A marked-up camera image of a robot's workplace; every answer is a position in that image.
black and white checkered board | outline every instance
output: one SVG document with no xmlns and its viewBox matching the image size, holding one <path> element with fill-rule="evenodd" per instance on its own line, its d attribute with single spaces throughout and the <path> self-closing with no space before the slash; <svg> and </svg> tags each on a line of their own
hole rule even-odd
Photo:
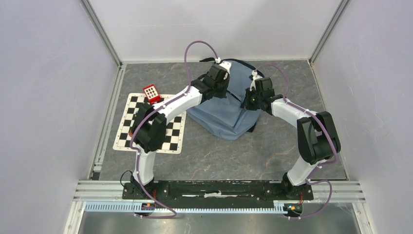
<svg viewBox="0 0 413 234">
<path fill-rule="evenodd" d="M 173 95 L 161 94 L 161 101 L 172 96 Z M 139 107 L 144 102 L 148 102 L 145 94 L 129 94 L 113 144 L 114 150 L 134 151 L 133 149 L 129 148 L 129 143 L 131 141 L 131 137 L 129 136 L 129 129 L 133 125 L 134 113 L 139 110 Z M 187 112 L 183 112 L 182 114 L 175 117 L 175 119 L 173 119 L 170 123 L 168 123 L 166 140 L 162 145 L 162 149 L 158 150 L 157 153 L 181 153 L 186 116 Z"/>
</svg>

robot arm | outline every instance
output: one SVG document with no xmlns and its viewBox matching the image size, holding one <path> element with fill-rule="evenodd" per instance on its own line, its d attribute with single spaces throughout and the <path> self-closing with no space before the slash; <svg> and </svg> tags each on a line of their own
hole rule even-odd
<svg viewBox="0 0 413 234">
<path fill-rule="evenodd" d="M 164 106 L 163 109 L 160 109 L 142 125 L 134 139 L 134 147 L 140 149 L 139 168 L 135 167 L 135 171 L 133 172 L 133 177 L 136 181 L 138 181 L 138 174 L 143 185 L 153 180 L 153 163 L 155 161 L 156 151 L 162 147 L 165 141 L 166 126 L 172 119 L 185 110 L 213 97 L 224 98 L 226 96 L 230 68 L 231 63 L 229 62 L 224 61 L 220 64 L 214 64 L 202 80 L 196 79 L 191 82 L 191 87 L 188 92 L 186 92 L 188 88 L 186 87 L 183 91 L 171 98 L 184 94 L 183 97 L 168 105 L 165 105 L 167 102 L 167 100 L 165 100 L 154 105 L 144 103 L 142 107 L 139 108 L 139 111 L 134 115 L 134 124 L 131 127 L 130 135 L 132 135 L 137 125 L 149 113 Z"/>
<path fill-rule="evenodd" d="M 333 156 L 326 135 L 321 133 L 321 128 L 307 113 L 296 109 L 292 103 L 282 95 L 275 95 L 270 78 L 263 78 L 256 74 L 251 76 L 252 84 L 246 89 L 246 95 L 241 107 L 247 110 L 262 109 L 275 117 L 280 117 L 297 129 L 298 149 L 300 157 L 283 177 L 282 182 L 287 191 L 295 186 L 306 183 L 306 179 L 318 164 L 325 162 Z M 324 111 L 315 115 L 324 125 L 337 152 L 340 151 L 340 141 L 337 136 L 333 118 Z"/>
</svg>

blue bag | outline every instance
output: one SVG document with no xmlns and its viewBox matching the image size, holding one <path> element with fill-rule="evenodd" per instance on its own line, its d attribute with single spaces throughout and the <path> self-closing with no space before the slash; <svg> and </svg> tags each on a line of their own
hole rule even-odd
<svg viewBox="0 0 413 234">
<path fill-rule="evenodd" d="M 249 111 L 241 108 L 245 89 L 251 85 L 249 79 L 255 68 L 248 62 L 224 59 L 231 63 L 226 98 L 213 97 L 187 110 L 187 114 L 210 133 L 226 140 L 236 140 L 247 131 L 252 132 L 261 110 Z"/>
</svg>

white wall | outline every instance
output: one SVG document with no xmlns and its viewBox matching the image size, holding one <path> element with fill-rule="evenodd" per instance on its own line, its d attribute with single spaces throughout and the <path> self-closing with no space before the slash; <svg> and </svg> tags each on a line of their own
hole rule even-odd
<svg viewBox="0 0 413 234">
<path fill-rule="evenodd" d="M 123 61 L 182 61 L 194 40 L 222 58 L 308 59 L 340 0 L 91 0 Z M 191 48 L 190 59 L 212 53 Z"/>
<path fill-rule="evenodd" d="M 351 1 L 315 68 L 378 233 L 412 233 L 413 2 Z"/>
<path fill-rule="evenodd" d="M 0 233 L 59 234 L 116 66 L 78 0 L 2 0 L 0 32 Z"/>
</svg>

gray floor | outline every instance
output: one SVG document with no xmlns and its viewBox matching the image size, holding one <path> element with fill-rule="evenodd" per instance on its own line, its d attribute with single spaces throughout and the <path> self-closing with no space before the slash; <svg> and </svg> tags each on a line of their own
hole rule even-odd
<svg viewBox="0 0 413 234">
<path fill-rule="evenodd" d="M 304 215 L 320 208 L 305 204 Z M 80 234 L 360 234 L 351 203 L 329 204 L 315 216 L 288 221 L 279 214 L 186 214 L 139 219 L 130 213 L 86 212 Z"/>
<path fill-rule="evenodd" d="M 269 62 L 252 62 L 255 66 L 265 63 Z M 289 98 L 293 102 L 314 111 L 323 110 L 307 61 L 272 63 L 289 76 Z M 191 63 L 189 68 L 196 78 L 210 66 Z M 260 70 L 272 78 L 276 93 L 284 92 L 285 82 L 279 72 L 272 67 Z M 129 93 L 142 93 L 142 88 L 155 84 L 161 94 L 176 94 L 187 83 L 183 63 L 127 65 L 99 180 L 119 180 L 125 170 L 133 170 L 135 154 L 112 149 Z M 219 139 L 187 117 L 181 154 L 157 154 L 154 174 L 159 180 L 281 179 L 298 157 L 295 128 L 267 113 L 261 114 L 254 132 L 236 141 Z M 344 168 L 339 162 L 319 170 L 314 178 L 345 179 Z"/>
</svg>

